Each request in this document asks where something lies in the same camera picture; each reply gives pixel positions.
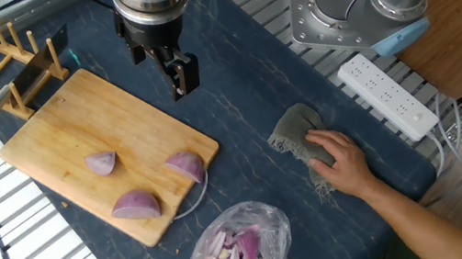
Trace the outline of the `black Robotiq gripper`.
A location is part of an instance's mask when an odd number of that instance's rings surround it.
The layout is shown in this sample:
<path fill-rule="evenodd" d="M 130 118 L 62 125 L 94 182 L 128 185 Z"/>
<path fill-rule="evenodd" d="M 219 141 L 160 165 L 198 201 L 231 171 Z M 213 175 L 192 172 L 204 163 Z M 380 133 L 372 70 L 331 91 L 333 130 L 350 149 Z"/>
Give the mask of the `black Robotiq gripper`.
<path fill-rule="evenodd" d="M 118 36 L 137 44 L 130 47 L 134 65 L 140 64 L 147 57 L 143 46 L 152 47 L 149 55 L 170 82 L 174 101 L 180 100 L 200 86 L 196 55 L 179 50 L 183 17 L 154 25 L 131 21 L 115 7 L 113 14 Z"/>

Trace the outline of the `person right hand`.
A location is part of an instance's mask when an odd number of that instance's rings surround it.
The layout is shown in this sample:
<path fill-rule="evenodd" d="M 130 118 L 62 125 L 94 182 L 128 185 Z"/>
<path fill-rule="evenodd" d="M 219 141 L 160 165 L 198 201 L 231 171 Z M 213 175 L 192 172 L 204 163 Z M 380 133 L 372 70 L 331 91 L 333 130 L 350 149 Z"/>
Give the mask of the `person right hand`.
<path fill-rule="evenodd" d="M 310 167 L 337 190 L 366 201 L 377 179 L 369 171 L 361 149 L 337 131 L 308 130 L 306 140 L 320 145 L 335 160 L 333 165 L 328 165 L 312 158 Z"/>

